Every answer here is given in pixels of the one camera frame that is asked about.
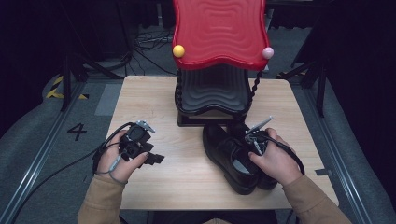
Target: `beige sleeve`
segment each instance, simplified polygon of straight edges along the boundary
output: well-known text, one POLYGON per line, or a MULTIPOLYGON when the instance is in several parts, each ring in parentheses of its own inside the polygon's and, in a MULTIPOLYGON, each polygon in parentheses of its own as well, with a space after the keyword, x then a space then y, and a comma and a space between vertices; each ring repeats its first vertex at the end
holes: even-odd
POLYGON ((337 205, 306 175, 283 188, 291 207, 304 224, 351 223, 337 205))
POLYGON ((125 186, 95 175, 78 211, 78 223, 120 223, 119 214, 125 186))

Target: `wooden table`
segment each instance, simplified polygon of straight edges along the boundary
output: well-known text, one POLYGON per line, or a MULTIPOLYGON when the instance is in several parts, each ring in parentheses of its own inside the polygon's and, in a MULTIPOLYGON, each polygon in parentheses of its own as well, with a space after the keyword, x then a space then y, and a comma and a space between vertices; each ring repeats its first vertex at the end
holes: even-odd
MULTIPOLYGON (((107 136, 126 122, 139 119, 156 130, 148 140, 151 152, 164 155, 161 164, 143 165, 125 187, 121 209, 216 210, 287 209, 290 205, 278 184, 273 190, 256 188, 239 195, 222 171, 205 154, 202 127, 178 127, 174 101, 176 77, 126 77, 107 136)), ((317 176, 323 163, 306 127, 303 115, 286 80, 262 79, 246 124, 274 119, 275 128, 297 152, 306 175, 338 204, 329 177, 317 176)))

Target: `red wavy tray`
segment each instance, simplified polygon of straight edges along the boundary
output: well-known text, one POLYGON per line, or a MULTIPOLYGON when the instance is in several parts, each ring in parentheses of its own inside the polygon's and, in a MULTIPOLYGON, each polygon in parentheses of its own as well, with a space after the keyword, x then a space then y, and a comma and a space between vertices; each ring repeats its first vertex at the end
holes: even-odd
POLYGON ((183 46, 177 67, 193 70, 227 63, 262 70, 269 47, 264 25, 265 0, 174 0, 177 24, 173 39, 183 46))

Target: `black leather shoe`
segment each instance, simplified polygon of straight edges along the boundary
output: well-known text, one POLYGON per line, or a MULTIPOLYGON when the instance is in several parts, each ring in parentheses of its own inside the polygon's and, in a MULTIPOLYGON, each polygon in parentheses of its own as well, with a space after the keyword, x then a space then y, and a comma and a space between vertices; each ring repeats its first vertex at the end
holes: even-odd
POLYGON ((217 124, 206 124, 203 131, 207 157, 224 173, 239 194, 251 193, 257 185, 260 168, 248 157, 248 150, 217 124))
MULTIPOLYGON (((230 136, 236 138, 249 151, 262 155, 267 148, 268 140, 265 136, 268 136, 268 133, 266 131, 257 131, 246 136, 246 131, 248 130, 249 127, 245 123, 232 123, 227 127, 227 132, 230 136)), ((276 184, 277 181, 275 179, 262 170, 259 171, 258 188, 270 190, 273 189, 276 184)))

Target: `pink ball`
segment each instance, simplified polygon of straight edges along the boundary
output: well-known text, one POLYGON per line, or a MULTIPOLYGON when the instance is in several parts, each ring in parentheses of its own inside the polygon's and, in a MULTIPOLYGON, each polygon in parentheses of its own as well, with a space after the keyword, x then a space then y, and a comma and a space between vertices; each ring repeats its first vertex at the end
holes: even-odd
POLYGON ((264 59, 271 59, 272 56, 274 56, 274 50, 272 48, 265 48, 262 51, 262 57, 264 57, 264 59))

